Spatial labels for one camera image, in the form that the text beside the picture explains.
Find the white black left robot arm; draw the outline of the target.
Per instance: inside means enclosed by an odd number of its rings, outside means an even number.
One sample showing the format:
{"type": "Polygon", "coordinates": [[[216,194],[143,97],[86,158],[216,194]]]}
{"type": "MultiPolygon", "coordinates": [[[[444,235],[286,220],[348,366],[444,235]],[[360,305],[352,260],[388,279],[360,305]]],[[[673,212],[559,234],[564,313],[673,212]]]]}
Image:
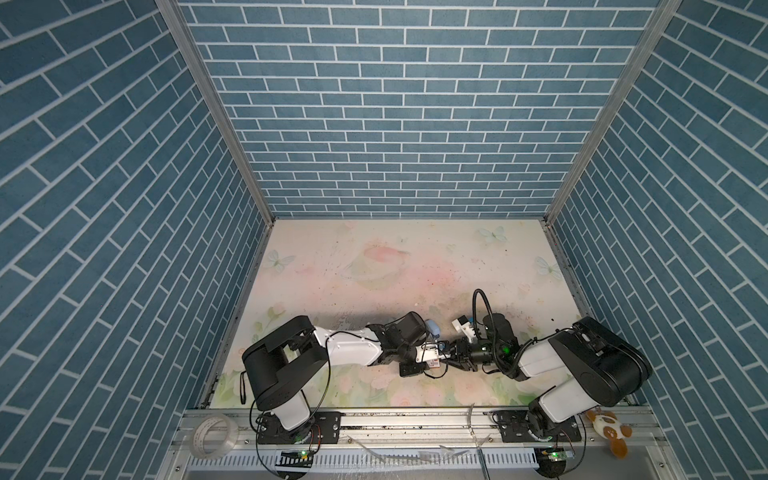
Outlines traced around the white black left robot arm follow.
{"type": "Polygon", "coordinates": [[[414,364],[429,339],[415,312],[360,330],[329,330],[297,316],[249,346],[241,355],[256,408],[277,418],[287,432],[314,416],[303,389],[324,367],[414,364]]]}

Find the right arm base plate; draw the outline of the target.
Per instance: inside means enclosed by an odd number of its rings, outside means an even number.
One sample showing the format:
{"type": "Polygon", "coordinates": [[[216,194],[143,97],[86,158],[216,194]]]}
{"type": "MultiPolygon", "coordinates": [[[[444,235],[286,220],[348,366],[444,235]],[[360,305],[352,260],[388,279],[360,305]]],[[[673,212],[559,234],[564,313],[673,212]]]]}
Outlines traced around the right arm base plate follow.
{"type": "Polygon", "coordinates": [[[495,410],[491,411],[488,416],[498,429],[503,443],[520,444],[537,442],[536,437],[531,433],[531,425],[527,418],[527,410],[495,410]]]}

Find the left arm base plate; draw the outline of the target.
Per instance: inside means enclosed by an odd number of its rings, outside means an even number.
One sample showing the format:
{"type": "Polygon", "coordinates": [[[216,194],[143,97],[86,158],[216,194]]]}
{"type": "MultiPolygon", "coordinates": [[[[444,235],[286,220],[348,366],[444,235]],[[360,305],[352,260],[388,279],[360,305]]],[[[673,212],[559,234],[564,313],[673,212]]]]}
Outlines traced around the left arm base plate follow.
{"type": "Polygon", "coordinates": [[[309,420],[293,430],[283,427],[280,420],[272,413],[261,414],[259,425],[259,444],[300,445],[337,444],[343,414],[338,411],[319,411],[309,420]]]}

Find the red white staple box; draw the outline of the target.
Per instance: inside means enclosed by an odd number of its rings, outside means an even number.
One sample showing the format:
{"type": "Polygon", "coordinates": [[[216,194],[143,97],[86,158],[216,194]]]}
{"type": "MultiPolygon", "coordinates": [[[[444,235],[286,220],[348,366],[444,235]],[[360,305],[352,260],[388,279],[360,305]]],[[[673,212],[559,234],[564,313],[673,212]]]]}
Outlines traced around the red white staple box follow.
{"type": "Polygon", "coordinates": [[[440,354],[439,353],[434,353],[434,352],[428,353],[424,357],[424,361],[426,362],[426,364],[428,365],[428,367],[430,369],[438,368],[440,366],[440,362],[441,362],[440,354]]]}

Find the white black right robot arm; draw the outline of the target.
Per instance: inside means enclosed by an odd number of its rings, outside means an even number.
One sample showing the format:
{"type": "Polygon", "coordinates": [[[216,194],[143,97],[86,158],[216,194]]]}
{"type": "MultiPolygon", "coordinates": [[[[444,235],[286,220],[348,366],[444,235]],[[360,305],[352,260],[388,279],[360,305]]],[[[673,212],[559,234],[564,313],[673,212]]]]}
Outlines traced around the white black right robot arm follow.
{"type": "Polygon", "coordinates": [[[517,382],[564,370],[568,378],[529,403],[525,426],[537,440],[548,440],[579,414],[612,407],[634,394],[652,375],[637,348],[591,317],[544,338],[519,342],[510,322],[492,314],[443,350],[445,362],[464,371],[490,366],[517,382]]]}

